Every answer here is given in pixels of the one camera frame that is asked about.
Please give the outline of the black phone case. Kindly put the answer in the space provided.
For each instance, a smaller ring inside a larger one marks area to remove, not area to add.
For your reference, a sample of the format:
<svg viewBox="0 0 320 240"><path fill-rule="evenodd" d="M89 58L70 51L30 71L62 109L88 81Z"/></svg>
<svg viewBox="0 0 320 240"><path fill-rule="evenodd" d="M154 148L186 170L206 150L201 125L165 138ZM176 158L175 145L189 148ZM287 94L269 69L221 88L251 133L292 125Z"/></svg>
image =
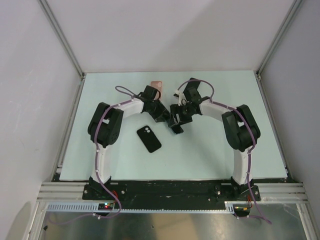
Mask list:
<svg viewBox="0 0 320 240"><path fill-rule="evenodd" d="M149 153L154 153L162 147L161 142L150 126L143 126L139 128L136 133Z"/></svg>

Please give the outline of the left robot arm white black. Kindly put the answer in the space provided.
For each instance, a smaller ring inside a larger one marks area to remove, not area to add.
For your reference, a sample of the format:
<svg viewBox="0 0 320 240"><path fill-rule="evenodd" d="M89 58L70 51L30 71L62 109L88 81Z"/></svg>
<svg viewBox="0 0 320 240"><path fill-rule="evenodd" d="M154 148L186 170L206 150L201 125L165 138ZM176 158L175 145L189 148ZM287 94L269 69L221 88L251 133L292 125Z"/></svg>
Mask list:
<svg viewBox="0 0 320 240"><path fill-rule="evenodd" d="M88 125L87 132L95 144L94 169L88 180L93 193L99 199L107 199L111 187L106 184L111 179L110 154L113 145L121 131L123 119L135 114L148 113L156 123L173 123L173 117L162 104L161 92L147 85L139 94L128 93L130 99L114 105L100 102Z"/></svg>

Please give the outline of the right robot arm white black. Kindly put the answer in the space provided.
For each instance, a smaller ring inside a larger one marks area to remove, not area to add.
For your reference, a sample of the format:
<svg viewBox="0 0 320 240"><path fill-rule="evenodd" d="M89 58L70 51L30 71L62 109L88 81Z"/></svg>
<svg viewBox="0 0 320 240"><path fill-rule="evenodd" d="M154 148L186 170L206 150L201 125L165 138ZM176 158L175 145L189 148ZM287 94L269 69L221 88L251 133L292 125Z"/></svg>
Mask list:
<svg viewBox="0 0 320 240"><path fill-rule="evenodd" d="M207 116L223 124L225 137L233 149L234 167L231 176L231 194L238 201L248 195L254 196L251 176L252 151L261 136L261 131L250 110L243 104L233 107L213 101L215 89L207 81L190 78L174 92L177 104L170 106L169 126L177 133L181 126L191 123L194 115Z"/></svg>

